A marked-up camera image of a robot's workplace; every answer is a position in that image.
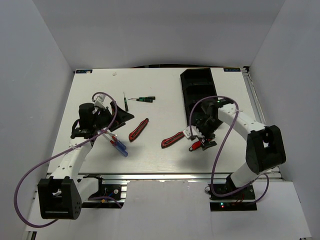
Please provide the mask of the blue red screwdriver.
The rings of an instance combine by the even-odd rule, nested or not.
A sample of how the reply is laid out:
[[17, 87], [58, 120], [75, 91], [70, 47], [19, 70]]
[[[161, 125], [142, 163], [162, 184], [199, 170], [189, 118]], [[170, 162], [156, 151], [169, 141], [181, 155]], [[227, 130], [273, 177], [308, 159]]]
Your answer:
[[115, 144], [115, 142], [113, 141], [113, 139], [108, 136], [106, 133], [104, 133], [102, 135], [106, 140], [108, 140], [110, 142], [110, 144], [122, 155], [124, 156], [125, 158], [128, 156], [128, 152], [127, 152], [127, 149], [126, 150], [123, 150], [122, 148], [120, 148], [118, 145]]
[[123, 150], [126, 150], [126, 149], [127, 149], [127, 147], [117, 138], [117, 135], [116, 135], [116, 134], [111, 133], [111, 132], [109, 132], [109, 131], [107, 131], [106, 134], [107, 134], [108, 136], [110, 136], [110, 137], [112, 138], [112, 140], [115, 142], [115, 144], [116, 144], [117, 146], [119, 146], [121, 149], [123, 149]]

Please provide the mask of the aluminium frame rail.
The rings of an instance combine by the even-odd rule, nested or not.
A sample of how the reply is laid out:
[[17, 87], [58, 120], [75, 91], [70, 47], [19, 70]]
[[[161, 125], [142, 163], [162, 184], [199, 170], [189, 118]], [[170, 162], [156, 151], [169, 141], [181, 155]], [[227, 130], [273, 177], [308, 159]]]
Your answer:
[[267, 126], [265, 123], [263, 112], [250, 78], [249, 67], [243, 67], [241, 72], [255, 119], [263, 125], [263, 129], [258, 130], [249, 140], [249, 149], [247, 151], [250, 156], [249, 162], [254, 164], [254, 168], [258, 170], [259, 174], [262, 174], [286, 162], [282, 134], [276, 125]]
[[[149, 180], [149, 181], [166, 181], [166, 180], [191, 180], [191, 181], [210, 181], [211, 174], [91, 174], [92, 176], [101, 176], [106, 181], [131, 181], [131, 180]], [[218, 173], [214, 175], [213, 181], [224, 183], [229, 173]], [[266, 173], [270, 181], [283, 181], [283, 177], [278, 168], [275, 171]], [[259, 181], [267, 180], [265, 175], [258, 178]]]

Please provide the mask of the black far storage bin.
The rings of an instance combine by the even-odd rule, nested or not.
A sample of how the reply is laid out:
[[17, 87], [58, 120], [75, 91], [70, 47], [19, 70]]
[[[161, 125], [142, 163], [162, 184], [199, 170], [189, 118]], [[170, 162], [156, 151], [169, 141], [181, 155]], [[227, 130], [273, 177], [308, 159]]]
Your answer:
[[193, 85], [214, 85], [210, 68], [188, 68], [180, 74], [182, 88]]

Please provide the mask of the blue label sticker left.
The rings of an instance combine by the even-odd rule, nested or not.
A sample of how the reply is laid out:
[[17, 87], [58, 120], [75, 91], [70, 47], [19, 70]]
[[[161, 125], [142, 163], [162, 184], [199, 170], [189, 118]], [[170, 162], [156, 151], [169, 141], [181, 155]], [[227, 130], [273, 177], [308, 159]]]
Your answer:
[[92, 69], [77, 69], [75, 74], [91, 74], [92, 72]]

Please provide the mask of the blue label sticker right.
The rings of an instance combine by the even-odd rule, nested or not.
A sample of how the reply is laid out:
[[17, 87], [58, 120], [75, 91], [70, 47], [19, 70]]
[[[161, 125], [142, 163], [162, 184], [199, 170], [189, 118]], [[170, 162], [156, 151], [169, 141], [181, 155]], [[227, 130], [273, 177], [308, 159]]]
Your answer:
[[233, 68], [233, 67], [224, 67], [223, 68], [224, 72], [241, 72], [240, 68]]

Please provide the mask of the blue red screwdriver near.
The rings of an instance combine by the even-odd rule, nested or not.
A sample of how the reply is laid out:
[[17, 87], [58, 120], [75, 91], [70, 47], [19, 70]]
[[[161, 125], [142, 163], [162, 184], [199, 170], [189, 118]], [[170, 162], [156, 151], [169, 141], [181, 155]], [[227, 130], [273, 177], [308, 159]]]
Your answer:
[[126, 150], [123, 150], [122, 148], [120, 148], [118, 145], [115, 144], [115, 142], [113, 141], [113, 139], [108, 136], [106, 133], [104, 133], [102, 135], [106, 140], [108, 140], [110, 142], [110, 144], [122, 155], [124, 156], [125, 158], [128, 156], [128, 152], [127, 152], [127, 149]]

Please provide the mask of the blue red screwdriver far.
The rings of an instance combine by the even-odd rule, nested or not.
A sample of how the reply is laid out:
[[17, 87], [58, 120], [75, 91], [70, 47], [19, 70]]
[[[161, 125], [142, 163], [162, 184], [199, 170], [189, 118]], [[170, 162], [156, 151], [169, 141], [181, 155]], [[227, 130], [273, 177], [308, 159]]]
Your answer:
[[112, 140], [115, 142], [115, 144], [116, 144], [117, 146], [119, 146], [121, 149], [123, 149], [123, 150], [126, 150], [126, 149], [127, 149], [127, 147], [117, 138], [117, 135], [116, 135], [116, 134], [111, 133], [111, 132], [109, 132], [109, 131], [107, 131], [106, 134], [107, 134], [108, 136], [110, 136], [110, 137], [112, 138]]

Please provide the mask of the black storage bin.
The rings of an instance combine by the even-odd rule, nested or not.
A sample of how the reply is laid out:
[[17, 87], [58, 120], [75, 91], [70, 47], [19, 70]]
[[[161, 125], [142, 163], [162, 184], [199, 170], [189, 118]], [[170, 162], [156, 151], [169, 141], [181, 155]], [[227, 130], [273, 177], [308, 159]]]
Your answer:
[[[218, 99], [217, 98], [212, 98], [212, 99], [206, 99], [203, 100], [201, 103], [199, 103], [195, 109], [193, 110], [193, 114], [191, 117], [191, 125], [192, 126], [202, 126], [205, 124], [206, 120], [209, 118], [209, 116], [204, 112], [202, 106], [205, 104], [213, 103], [216, 102]], [[186, 100], [184, 102], [184, 109], [185, 109], [185, 115], [186, 115], [186, 123], [189, 125], [190, 123], [190, 114], [195, 106], [195, 104], [198, 102], [198, 99], [196, 100]]]
[[182, 93], [185, 103], [197, 102], [202, 98], [217, 95], [216, 88], [213, 84], [189, 85], [182, 88]]
[[214, 85], [210, 68], [188, 68], [180, 74], [182, 88], [193, 85]]

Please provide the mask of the black middle storage bin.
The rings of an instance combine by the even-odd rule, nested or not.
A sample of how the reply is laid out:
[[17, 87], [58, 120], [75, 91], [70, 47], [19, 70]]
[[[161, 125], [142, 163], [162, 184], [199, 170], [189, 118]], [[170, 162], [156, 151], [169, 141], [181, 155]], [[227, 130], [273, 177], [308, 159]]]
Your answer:
[[217, 95], [216, 88], [213, 84], [189, 85], [182, 88], [182, 93], [185, 103], [197, 102], [202, 98]]

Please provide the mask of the red black utility knife small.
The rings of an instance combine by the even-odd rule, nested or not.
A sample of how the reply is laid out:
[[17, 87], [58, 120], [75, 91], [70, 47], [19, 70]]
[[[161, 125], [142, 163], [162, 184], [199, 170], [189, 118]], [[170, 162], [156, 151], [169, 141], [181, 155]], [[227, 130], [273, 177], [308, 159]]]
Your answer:
[[191, 147], [190, 147], [188, 150], [189, 150], [190, 152], [193, 152], [193, 151], [199, 149], [201, 146], [202, 146], [201, 141], [196, 141], [196, 142], [194, 142], [194, 143], [191, 145]]

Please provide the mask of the aluminium frame rail front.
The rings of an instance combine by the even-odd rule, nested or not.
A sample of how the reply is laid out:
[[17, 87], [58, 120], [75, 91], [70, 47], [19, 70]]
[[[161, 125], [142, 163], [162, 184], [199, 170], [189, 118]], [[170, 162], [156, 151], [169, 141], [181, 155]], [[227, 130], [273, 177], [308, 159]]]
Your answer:
[[[149, 180], [149, 181], [166, 181], [166, 180], [191, 180], [191, 181], [210, 181], [211, 174], [91, 174], [92, 176], [101, 176], [106, 181], [131, 181], [131, 180]], [[224, 183], [229, 173], [218, 173], [214, 175], [213, 181]], [[278, 168], [275, 171], [266, 173], [270, 181], [283, 181], [283, 177]], [[265, 175], [258, 178], [259, 181], [267, 180]]]

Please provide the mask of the red black utility knife long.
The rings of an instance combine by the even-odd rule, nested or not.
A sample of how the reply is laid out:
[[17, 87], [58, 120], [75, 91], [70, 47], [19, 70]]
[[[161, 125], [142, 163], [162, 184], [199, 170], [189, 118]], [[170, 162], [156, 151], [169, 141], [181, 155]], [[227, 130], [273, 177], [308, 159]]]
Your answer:
[[141, 134], [141, 132], [145, 129], [145, 127], [148, 125], [149, 119], [145, 118], [143, 121], [140, 122], [140, 124], [128, 135], [128, 139], [130, 142], [133, 142], [138, 138], [138, 136]]

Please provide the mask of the green black screwdriver lower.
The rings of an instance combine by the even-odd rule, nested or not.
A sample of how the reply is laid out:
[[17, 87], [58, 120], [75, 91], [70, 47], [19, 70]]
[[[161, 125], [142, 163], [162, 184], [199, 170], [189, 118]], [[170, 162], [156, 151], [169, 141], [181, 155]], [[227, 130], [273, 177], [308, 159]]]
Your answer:
[[153, 103], [153, 99], [147, 99], [147, 98], [129, 98], [130, 101], [136, 101], [136, 102], [144, 102], [144, 103]]

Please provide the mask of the black near storage bin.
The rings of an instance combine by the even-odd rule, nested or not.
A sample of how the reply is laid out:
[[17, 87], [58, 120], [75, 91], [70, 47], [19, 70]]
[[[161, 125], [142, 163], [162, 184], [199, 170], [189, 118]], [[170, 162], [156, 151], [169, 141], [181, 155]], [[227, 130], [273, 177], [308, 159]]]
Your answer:
[[[209, 116], [204, 112], [202, 106], [205, 104], [213, 103], [216, 102], [218, 99], [217, 98], [212, 98], [212, 99], [206, 99], [203, 100], [201, 103], [199, 103], [195, 109], [193, 110], [193, 114], [191, 117], [191, 125], [192, 126], [202, 126], [205, 124], [206, 120], [209, 118]], [[195, 104], [198, 102], [198, 99], [196, 100], [186, 100], [184, 102], [184, 109], [185, 109], [185, 115], [186, 115], [186, 123], [189, 125], [190, 123], [190, 114], [195, 106]]]

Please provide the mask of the green black screwdriver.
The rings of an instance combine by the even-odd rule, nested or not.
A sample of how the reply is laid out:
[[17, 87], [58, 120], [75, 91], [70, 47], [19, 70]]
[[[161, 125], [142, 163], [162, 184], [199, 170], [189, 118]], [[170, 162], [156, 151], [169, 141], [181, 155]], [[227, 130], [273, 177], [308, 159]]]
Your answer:
[[147, 99], [147, 98], [129, 98], [130, 101], [136, 101], [136, 102], [144, 102], [144, 103], [153, 103], [153, 99]]
[[153, 101], [156, 99], [155, 96], [142, 96], [138, 98], [131, 98], [131, 99], [152, 99]]

